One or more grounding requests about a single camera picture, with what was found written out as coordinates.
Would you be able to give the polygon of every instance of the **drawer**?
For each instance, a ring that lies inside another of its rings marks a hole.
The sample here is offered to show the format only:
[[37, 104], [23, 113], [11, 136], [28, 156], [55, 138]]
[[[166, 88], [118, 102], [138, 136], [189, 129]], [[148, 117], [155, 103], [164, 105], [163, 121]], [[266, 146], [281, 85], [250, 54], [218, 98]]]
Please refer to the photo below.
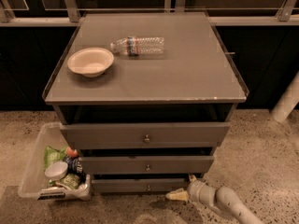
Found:
[[206, 173], [212, 156], [82, 157], [80, 162], [90, 175], [189, 174]]
[[189, 185], [183, 178], [93, 180], [92, 184], [93, 190], [100, 193], [169, 192]]
[[122, 123], [62, 125], [75, 149], [214, 147], [228, 132], [229, 122]]

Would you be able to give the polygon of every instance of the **dresser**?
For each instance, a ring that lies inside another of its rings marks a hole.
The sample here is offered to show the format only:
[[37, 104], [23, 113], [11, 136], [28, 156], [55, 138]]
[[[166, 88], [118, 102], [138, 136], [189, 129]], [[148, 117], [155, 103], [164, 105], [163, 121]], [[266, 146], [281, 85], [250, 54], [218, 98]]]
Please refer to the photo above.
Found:
[[[164, 37], [164, 54], [116, 54], [100, 77], [67, 59], [129, 35]], [[92, 178], [93, 190], [166, 192], [203, 177], [248, 89], [205, 13], [88, 14], [57, 64], [44, 100]]]

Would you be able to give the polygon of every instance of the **white pole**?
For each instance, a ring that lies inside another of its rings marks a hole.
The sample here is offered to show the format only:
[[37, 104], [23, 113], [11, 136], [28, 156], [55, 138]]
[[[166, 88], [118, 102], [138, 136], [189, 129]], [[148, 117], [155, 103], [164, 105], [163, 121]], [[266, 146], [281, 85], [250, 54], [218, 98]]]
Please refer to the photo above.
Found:
[[278, 122], [284, 121], [299, 102], [299, 72], [271, 111], [271, 116]]

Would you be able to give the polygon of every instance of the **gray tabletop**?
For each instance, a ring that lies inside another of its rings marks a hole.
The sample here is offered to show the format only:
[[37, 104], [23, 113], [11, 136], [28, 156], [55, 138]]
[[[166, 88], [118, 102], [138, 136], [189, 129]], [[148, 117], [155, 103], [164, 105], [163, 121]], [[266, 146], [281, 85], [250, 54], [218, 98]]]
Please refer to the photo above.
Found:
[[[74, 52], [109, 49], [128, 35], [163, 36], [164, 54], [116, 55], [95, 78], [68, 69]], [[204, 13], [90, 14], [45, 100], [49, 105], [239, 103], [246, 94]]]

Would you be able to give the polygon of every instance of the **speckled floor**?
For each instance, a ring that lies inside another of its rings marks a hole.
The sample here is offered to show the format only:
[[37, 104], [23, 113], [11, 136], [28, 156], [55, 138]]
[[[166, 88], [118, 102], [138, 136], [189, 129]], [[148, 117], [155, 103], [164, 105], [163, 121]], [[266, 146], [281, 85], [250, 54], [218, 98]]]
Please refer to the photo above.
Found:
[[[53, 112], [0, 112], [0, 223], [238, 223], [163, 195], [96, 195], [89, 202], [22, 199], [17, 186], [40, 127]], [[299, 223], [299, 111], [283, 123], [267, 110], [236, 110], [205, 175], [235, 190], [264, 223]]]

